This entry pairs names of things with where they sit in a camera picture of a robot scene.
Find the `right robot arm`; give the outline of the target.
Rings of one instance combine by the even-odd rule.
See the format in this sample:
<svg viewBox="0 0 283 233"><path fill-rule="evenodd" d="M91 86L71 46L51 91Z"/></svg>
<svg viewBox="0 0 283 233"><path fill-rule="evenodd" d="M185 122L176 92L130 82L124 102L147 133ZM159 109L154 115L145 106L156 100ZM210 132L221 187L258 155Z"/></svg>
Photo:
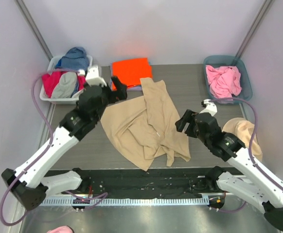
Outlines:
<svg viewBox="0 0 283 233"><path fill-rule="evenodd" d="M175 123L178 132L198 138L216 157L243 173L251 183L215 166L205 180L208 190L230 192L258 209L265 219L283 232L283 181L259 160L250 156L250 149L235 135L221 130L214 114L187 110Z"/></svg>

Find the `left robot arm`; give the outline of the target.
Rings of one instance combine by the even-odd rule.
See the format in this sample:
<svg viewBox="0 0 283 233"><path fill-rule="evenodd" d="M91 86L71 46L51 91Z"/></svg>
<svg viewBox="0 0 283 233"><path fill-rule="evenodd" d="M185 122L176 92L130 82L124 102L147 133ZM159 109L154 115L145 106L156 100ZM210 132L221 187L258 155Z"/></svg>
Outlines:
<svg viewBox="0 0 283 233"><path fill-rule="evenodd" d="M14 197L27 210L38 207L45 198L65 191L86 193L88 178L79 168L46 177L50 168L72 147L79 143L100 121L109 104L127 99L127 86L118 77L111 80L111 90L103 78L87 81L76 106L60 121L50 139L24 164L15 170L7 168L2 178Z"/></svg>

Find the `beige t shirt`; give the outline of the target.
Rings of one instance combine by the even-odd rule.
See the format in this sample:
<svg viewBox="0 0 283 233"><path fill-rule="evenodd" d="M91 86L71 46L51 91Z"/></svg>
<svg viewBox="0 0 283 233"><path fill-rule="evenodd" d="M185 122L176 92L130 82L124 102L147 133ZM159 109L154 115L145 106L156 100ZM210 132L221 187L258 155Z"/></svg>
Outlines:
<svg viewBox="0 0 283 233"><path fill-rule="evenodd" d="M102 127L115 149L138 168L147 171L155 158L166 155L191 159L189 139L176 131L179 113L163 80L142 78L143 95L106 108Z"/></svg>

